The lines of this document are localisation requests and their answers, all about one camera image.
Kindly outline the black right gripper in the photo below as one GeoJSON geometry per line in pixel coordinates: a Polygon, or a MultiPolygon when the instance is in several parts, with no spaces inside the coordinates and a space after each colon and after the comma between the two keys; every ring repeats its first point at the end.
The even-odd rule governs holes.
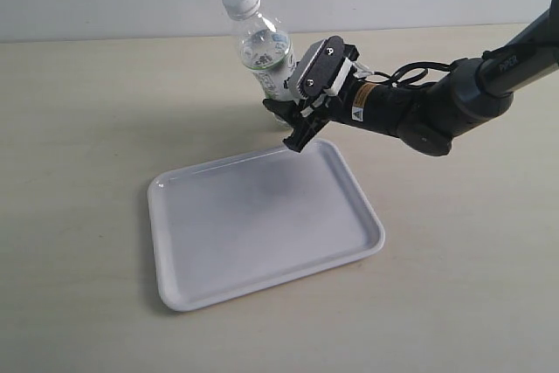
{"type": "Polygon", "coordinates": [[[389,82],[367,81],[358,74],[357,59],[336,96],[323,93],[316,99],[300,100],[299,104],[263,100],[263,106],[292,129],[283,140],[288,149],[300,153],[329,122],[390,137],[397,135],[398,124],[411,109],[413,91],[389,82]]]}

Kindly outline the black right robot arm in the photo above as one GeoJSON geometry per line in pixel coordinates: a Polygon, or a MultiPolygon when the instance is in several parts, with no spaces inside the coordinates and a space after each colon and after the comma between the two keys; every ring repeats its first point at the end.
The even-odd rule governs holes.
{"type": "Polygon", "coordinates": [[[264,107],[302,151],[329,123],[395,137],[419,153],[448,155],[452,140],[504,114],[514,92],[558,69],[558,0],[507,44],[450,64],[419,61],[392,74],[373,73],[339,36],[312,44],[285,87],[291,101],[264,107]]]}

